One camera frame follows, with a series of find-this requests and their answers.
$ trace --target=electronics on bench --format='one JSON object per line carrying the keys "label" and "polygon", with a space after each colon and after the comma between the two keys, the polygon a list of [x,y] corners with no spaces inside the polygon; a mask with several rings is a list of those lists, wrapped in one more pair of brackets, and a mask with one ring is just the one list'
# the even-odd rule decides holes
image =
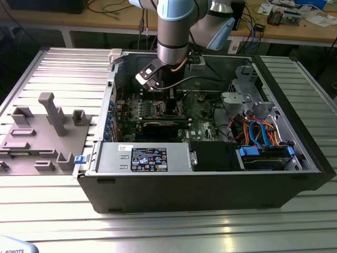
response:
{"label": "electronics on bench", "polygon": [[81,14],[88,0],[7,0],[11,9]]}
{"label": "electronics on bench", "polygon": [[267,17],[267,22],[270,25],[299,25],[301,14],[294,9],[282,9],[278,6],[273,6]]}

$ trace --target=metal worktable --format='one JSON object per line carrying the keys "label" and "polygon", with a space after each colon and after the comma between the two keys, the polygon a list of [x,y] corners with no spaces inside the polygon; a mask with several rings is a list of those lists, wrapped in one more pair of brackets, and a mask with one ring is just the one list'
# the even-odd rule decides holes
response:
{"label": "metal worktable", "polygon": [[[36,98],[41,91],[53,91],[55,104],[65,113],[80,108],[93,116],[85,154],[100,113],[108,54],[109,50],[40,51],[0,107],[0,137],[13,123],[8,114],[16,105],[45,113]],[[337,116],[332,101],[299,63],[286,57],[262,60],[336,169]],[[72,176],[2,176],[0,233],[33,242],[42,253],[336,252],[336,193],[334,178],[281,209],[102,215],[93,210]]]}

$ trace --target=circuit board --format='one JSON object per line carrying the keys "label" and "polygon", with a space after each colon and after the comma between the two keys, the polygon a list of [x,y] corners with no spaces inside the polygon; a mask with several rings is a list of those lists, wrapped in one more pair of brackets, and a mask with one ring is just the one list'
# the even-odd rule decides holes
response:
{"label": "circuit board", "polygon": [[[118,121],[118,136],[122,142],[219,140],[219,132],[212,120],[213,100],[207,99],[206,93],[192,92],[184,101],[178,101],[176,115],[172,120],[170,120],[172,115],[165,115],[164,101],[143,100],[139,94],[132,94],[123,104],[121,115],[125,117],[119,118]],[[173,138],[162,138],[162,140],[145,136],[143,127],[145,122],[149,121],[152,124],[174,124],[177,134]]]}

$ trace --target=white table leg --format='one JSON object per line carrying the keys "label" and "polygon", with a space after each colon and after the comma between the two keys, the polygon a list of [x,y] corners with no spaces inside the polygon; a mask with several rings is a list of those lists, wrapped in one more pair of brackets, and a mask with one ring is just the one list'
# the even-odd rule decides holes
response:
{"label": "white table leg", "polygon": [[63,40],[64,40],[64,44],[66,47],[74,47],[74,42],[73,39],[70,35],[70,31],[69,30],[61,30],[62,36],[63,36]]}

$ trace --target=blue box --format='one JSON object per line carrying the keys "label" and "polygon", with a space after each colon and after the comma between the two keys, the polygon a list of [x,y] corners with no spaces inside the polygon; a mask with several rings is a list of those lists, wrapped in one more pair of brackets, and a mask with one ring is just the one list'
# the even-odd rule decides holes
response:
{"label": "blue box", "polygon": [[295,4],[311,4],[319,9],[323,9],[326,5],[326,0],[295,0]]}

